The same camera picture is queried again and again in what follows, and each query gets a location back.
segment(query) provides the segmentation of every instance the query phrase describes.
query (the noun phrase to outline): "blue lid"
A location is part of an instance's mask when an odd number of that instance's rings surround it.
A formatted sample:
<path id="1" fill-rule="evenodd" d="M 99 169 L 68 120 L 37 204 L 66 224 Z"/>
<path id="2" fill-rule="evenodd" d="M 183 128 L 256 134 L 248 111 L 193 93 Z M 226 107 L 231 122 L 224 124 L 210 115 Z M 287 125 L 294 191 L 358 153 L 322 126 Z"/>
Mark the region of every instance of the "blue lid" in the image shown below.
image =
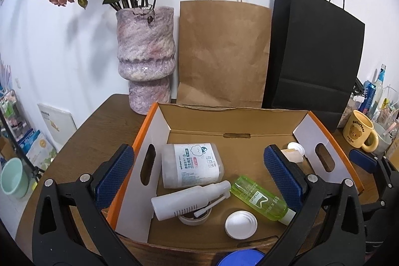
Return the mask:
<path id="1" fill-rule="evenodd" d="M 223 258 L 217 266 L 256 266 L 264 256 L 264 253 L 253 249 L 236 251 Z"/>

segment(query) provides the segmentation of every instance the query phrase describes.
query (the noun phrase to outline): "yellow mug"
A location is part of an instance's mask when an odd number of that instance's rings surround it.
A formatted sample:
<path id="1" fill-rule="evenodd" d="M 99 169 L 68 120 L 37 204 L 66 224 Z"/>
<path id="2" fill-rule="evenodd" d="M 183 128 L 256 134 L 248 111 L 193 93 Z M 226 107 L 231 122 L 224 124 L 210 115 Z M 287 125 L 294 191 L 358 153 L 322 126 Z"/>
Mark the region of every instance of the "yellow mug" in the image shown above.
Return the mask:
<path id="1" fill-rule="evenodd" d="M 373 152 L 378 146 L 378 133 L 366 115 L 360 111 L 353 111 L 342 132 L 345 140 L 355 148 L 362 148 L 365 152 Z M 371 145 L 366 145 L 371 135 Z"/>

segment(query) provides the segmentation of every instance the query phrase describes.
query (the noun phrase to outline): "black paper bag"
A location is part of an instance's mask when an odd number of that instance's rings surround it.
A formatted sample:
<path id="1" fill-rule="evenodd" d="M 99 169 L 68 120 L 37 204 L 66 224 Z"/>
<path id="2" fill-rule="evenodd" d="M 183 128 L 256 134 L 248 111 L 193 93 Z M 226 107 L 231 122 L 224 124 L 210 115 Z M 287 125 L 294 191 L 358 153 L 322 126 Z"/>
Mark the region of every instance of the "black paper bag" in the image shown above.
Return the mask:
<path id="1" fill-rule="evenodd" d="M 275 0 L 262 107 L 311 110 L 334 131 L 356 80 L 364 28 L 327 0 Z"/>

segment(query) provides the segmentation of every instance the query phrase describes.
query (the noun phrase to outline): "round white cap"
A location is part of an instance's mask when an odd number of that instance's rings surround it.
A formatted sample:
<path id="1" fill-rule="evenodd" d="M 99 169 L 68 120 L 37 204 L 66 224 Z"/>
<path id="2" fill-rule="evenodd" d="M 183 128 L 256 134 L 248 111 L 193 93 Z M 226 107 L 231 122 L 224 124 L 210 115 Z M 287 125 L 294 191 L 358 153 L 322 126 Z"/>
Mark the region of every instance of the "round white cap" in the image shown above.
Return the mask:
<path id="1" fill-rule="evenodd" d="M 196 225 L 205 223 L 205 221 L 209 218 L 211 211 L 212 211 L 212 208 L 210 208 L 208 211 L 206 211 L 206 214 L 202 218 L 199 218 L 199 219 L 186 218 L 183 215 L 179 215 L 178 218 L 180 221 L 182 221 L 186 225 L 196 226 Z"/>
<path id="2" fill-rule="evenodd" d="M 229 237 L 244 240 L 251 237 L 258 229 L 258 221 L 252 213 L 237 211 L 230 214 L 225 223 Z"/>
<path id="3" fill-rule="evenodd" d="M 281 222 L 282 224 L 285 224 L 285 225 L 289 225 L 291 220 L 294 218 L 295 214 L 296 214 L 295 211 L 293 211 L 289 208 L 287 210 L 287 213 L 285 214 L 285 216 L 283 216 L 283 218 L 281 218 L 279 220 L 279 222 Z"/>
<path id="4" fill-rule="evenodd" d="M 298 150 L 301 153 L 302 156 L 305 154 L 305 148 L 303 148 L 302 145 L 300 145 L 299 143 L 296 143 L 296 142 L 290 142 L 287 145 L 287 149 Z"/>

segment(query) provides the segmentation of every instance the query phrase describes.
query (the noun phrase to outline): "vase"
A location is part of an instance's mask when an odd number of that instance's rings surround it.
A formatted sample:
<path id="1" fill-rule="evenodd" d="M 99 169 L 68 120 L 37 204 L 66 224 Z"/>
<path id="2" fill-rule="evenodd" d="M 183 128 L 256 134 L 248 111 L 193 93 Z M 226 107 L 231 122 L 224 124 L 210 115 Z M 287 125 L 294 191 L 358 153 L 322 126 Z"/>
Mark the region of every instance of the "vase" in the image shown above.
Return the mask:
<path id="1" fill-rule="evenodd" d="M 174 9 L 125 8 L 117 11 L 118 72 L 129 80 L 130 107 L 147 114 L 154 102 L 169 103 L 169 75 L 176 67 Z"/>

